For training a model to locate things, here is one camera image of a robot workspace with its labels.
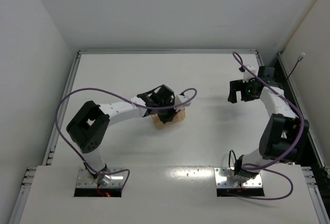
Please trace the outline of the transparent orange plastic container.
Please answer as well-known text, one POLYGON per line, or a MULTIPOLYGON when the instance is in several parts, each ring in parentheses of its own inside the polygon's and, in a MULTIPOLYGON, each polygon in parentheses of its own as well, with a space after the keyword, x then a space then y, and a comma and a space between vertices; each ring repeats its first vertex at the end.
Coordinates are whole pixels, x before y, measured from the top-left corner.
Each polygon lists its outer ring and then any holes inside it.
POLYGON ((170 125, 179 123, 186 118, 185 108, 180 108, 177 112, 175 110, 168 110, 162 115, 152 115, 154 126, 157 129, 164 129, 170 125))

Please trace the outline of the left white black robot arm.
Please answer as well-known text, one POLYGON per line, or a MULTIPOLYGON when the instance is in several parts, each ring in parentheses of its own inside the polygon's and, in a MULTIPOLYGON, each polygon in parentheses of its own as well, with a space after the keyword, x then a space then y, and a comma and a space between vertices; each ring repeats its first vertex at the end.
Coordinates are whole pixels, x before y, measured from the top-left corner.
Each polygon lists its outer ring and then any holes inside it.
POLYGON ((87 162, 86 169, 92 177, 96 178, 97 173, 108 170, 101 157, 99 146, 109 126, 150 115, 158 116, 163 124, 169 123, 175 119, 180 108, 166 110, 153 110, 153 108, 170 107, 176 103, 174 92, 166 85, 138 94, 129 102, 96 104, 90 100, 79 109, 67 125, 66 130, 87 162))

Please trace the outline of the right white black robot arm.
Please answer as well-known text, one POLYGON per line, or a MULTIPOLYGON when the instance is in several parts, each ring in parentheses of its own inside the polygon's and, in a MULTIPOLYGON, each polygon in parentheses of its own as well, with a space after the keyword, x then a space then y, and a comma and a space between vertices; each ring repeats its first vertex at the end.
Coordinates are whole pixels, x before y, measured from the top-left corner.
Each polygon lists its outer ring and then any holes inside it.
POLYGON ((234 175, 241 179, 254 179, 259 169, 281 156, 298 140, 295 147, 280 160, 281 163, 301 162, 309 131, 309 122, 301 120, 287 102, 283 100, 284 90, 281 83, 276 82, 272 67, 252 66, 246 71, 240 68, 243 77, 229 83, 228 101, 237 102, 237 92, 244 102, 261 100, 269 115, 269 121, 260 138, 259 147, 253 152, 241 155, 234 164, 234 175))

